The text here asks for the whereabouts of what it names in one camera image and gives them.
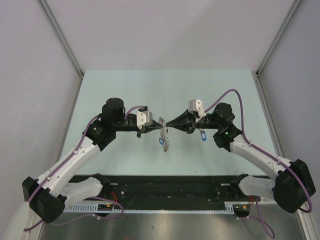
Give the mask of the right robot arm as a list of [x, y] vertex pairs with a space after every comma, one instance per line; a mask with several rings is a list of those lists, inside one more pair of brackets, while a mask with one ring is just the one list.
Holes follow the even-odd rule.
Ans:
[[249, 195], [275, 201], [288, 213], [295, 213], [304, 203], [310, 203], [316, 188], [307, 164], [270, 153], [248, 140], [234, 123], [232, 107], [219, 103], [212, 113], [187, 109], [166, 125], [187, 134], [196, 129], [214, 129], [213, 139], [218, 148], [238, 155], [262, 170], [270, 181], [248, 174], [239, 175], [230, 188], [231, 196], [242, 201]]

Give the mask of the round metal keyring disc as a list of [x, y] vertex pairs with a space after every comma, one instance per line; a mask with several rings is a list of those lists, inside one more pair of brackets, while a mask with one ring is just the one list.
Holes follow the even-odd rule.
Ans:
[[166, 153], [169, 150], [169, 138], [168, 138], [168, 128], [166, 126], [166, 121], [159, 117], [159, 123], [162, 124], [162, 128], [160, 129], [160, 138], [164, 139], [164, 145], [162, 145], [163, 151]]

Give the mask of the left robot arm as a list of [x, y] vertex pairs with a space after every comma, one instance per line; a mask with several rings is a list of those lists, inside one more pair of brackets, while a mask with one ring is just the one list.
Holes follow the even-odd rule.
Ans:
[[102, 106], [102, 111], [89, 121], [73, 149], [49, 170], [22, 182], [24, 200], [43, 222], [55, 221], [67, 204], [73, 204], [64, 188], [82, 166], [101, 153], [116, 138], [117, 132], [142, 134], [160, 130], [163, 126], [153, 120], [147, 106], [134, 106], [126, 111], [124, 101], [113, 97]]

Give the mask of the left aluminium frame post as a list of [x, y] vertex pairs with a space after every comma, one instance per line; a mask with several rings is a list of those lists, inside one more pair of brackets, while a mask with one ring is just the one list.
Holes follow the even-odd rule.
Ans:
[[63, 51], [67, 55], [71, 65], [73, 66], [74, 70], [76, 71], [79, 78], [82, 80], [84, 78], [84, 71], [82, 70], [74, 51], [72, 50], [65, 34], [63, 33], [60, 24], [57, 21], [57, 18], [55, 17], [55, 14], [53, 13], [50, 5], [46, 0], [37, 0], [36, 1], [42, 10], [45, 18], [47, 19], [50, 27], [53, 30], [53, 33], [55, 34], [57, 40], [59, 41]]

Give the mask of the right aluminium frame post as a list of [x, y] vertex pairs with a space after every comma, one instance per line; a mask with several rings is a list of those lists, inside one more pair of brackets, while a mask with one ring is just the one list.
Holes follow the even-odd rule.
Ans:
[[290, 24], [292, 23], [294, 17], [298, 13], [301, 5], [304, 3], [304, 0], [294, 0], [291, 4], [287, 14], [285, 15], [279, 29], [277, 30], [270, 46], [268, 47], [264, 57], [262, 58], [261, 63], [259, 64], [257, 70], [255, 71], [255, 75], [257, 78], [261, 76], [265, 67], [267, 66], [268, 62], [272, 58], [272, 55], [276, 51], [276, 48], [280, 44], [281, 40], [283, 39], [287, 29], [289, 28]]

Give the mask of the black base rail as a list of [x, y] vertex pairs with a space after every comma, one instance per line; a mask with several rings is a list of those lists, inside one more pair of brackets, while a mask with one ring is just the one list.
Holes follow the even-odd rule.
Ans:
[[249, 197], [231, 186], [227, 176], [108, 175], [111, 190], [125, 210], [213, 211], [226, 202], [248, 203]]

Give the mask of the aluminium frame post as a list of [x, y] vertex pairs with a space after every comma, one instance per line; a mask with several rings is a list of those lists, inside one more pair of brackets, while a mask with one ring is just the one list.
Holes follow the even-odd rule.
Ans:
[[289, 28], [290, 24], [292, 23], [294, 17], [298, 13], [301, 5], [304, 3], [304, 0], [294, 0], [291, 4], [287, 14], [285, 15], [279, 29], [277, 30], [270, 46], [268, 47], [264, 57], [262, 58], [261, 63], [259, 64], [257, 70], [255, 71], [255, 75], [257, 78], [261, 76], [265, 67], [267, 66], [268, 62], [272, 58], [272, 55], [276, 51], [276, 48], [280, 44], [281, 40], [283, 39], [287, 29]]
[[46, 0], [37, 0], [36, 1], [42, 10], [45, 18], [47, 19], [50, 27], [53, 30], [53, 33], [55, 34], [57, 40], [59, 41], [63, 51], [67, 55], [71, 65], [73, 66], [74, 70], [76, 71], [79, 78], [82, 80], [84, 78], [84, 71], [82, 70], [74, 51], [72, 50], [65, 34], [63, 33], [60, 24], [57, 21], [57, 18], [55, 17], [55, 14], [53, 13], [50, 5]]

